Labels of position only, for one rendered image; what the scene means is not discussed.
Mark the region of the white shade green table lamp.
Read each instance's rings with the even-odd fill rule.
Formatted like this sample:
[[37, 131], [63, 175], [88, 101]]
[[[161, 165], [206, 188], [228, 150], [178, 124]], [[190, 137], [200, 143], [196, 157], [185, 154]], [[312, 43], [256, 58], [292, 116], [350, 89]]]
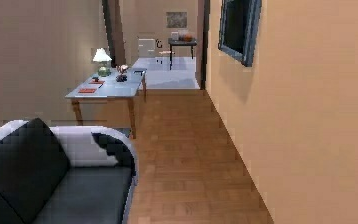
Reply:
[[109, 63], [112, 61], [112, 58], [106, 53], [104, 48], [98, 48], [96, 50], [92, 61], [98, 64], [99, 76], [106, 77], [111, 74]]

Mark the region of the white and black sofa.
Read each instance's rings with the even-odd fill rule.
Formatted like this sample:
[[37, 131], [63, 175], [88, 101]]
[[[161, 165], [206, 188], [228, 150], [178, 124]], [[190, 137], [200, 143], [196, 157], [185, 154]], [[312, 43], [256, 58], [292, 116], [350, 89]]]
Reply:
[[138, 183], [130, 131], [104, 126], [49, 128], [70, 168], [31, 224], [127, 224]]

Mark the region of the pale blue wooden-legged table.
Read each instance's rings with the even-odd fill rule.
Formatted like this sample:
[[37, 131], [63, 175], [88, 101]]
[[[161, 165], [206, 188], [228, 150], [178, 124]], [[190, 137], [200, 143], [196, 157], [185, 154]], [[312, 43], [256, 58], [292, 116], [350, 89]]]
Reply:
[[[134, 74], [137, 69], [144, 70], [142, 74]], [[129, 110], [130, 119], [130, 135], [133, 138], [137, 137], [136, 118], [135, 118], [135, 103], [134, 98], [137, 96], [140, 86], [143, 86], [143, 99], [147, 99], [146, 90], [146, 68], [129, 68], [126, 72], [127, 80], [125, 82], [117, 82], [116, 77], [118, 72], [116, 69], [111, 70], [111, 74], [106, 77], [100, 77], [97, 74], [91, 75], [84, 82], [79, 84], [75, 89], [69, 92], [65, 98], [71, 101], [71, 105], [75, 114], [75, 119], [78, 125], [83, 125], [83, 117], [80, 109], [80, 103], [84, 101], [104, 101], [110, 102], [115, 100], [126, 100]], [[90, 81], [103, 80], [104, 84], [88, 84]], [[78, 93], [82, 88], [96, 88], [95, 93], [84, 94]]]

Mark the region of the grey framed wall picture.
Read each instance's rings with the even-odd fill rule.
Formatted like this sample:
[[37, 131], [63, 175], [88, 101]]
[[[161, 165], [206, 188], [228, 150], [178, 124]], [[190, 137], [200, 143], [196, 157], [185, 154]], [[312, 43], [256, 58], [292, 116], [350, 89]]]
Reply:
[[187, 13], [186, 12], [167, 12], [166, 13], [168, 28], [186, 28]]

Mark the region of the black side table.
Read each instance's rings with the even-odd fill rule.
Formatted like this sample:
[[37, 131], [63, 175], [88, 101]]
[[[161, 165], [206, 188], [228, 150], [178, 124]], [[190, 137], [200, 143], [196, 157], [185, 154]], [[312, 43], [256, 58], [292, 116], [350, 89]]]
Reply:
[[194, 48], [197, 46], [197, 40], [195, 38], [192, 38], [190, 41], [185, 40], [174, 40], [172, 38], [168, 39], [169, 44], [169, 59], [170, 59], [170, 65], [173, 65], [173, 47], [189, 47], [191, 49], [191, 58], [194, 58]]

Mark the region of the blue framed wall picture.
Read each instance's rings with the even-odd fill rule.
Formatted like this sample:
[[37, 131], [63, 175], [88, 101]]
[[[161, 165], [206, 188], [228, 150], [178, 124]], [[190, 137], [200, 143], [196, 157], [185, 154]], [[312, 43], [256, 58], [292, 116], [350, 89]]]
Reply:
[[252, 67], [262, 0], [222, 0], [218, 49]]

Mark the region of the white chair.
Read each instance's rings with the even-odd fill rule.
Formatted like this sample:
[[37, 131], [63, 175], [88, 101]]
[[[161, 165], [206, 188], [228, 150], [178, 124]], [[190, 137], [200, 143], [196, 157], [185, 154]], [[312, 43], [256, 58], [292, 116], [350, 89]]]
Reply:
[[157, 63], [162, 64], [170, 58], [170, 55], [171, 51], [163, 48], [163, 43], [160, 39], [138, 39], [138, 56], [140, 58], [154, 59]]

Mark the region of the black sofa cushion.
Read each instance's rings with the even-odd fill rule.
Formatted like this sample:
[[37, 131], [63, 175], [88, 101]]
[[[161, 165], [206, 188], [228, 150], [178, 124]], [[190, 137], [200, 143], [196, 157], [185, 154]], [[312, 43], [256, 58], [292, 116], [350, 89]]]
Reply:
[[70, 168], [39, 118], [0, 127], [0, 224], [31, 224]]

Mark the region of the brown room door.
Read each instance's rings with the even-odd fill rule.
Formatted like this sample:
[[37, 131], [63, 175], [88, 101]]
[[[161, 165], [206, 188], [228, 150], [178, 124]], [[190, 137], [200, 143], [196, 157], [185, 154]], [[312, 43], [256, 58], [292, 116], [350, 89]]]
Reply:
[[126, 63], [120, 0], [102, 0], [102, 7], [111, 66], [115, 68]]

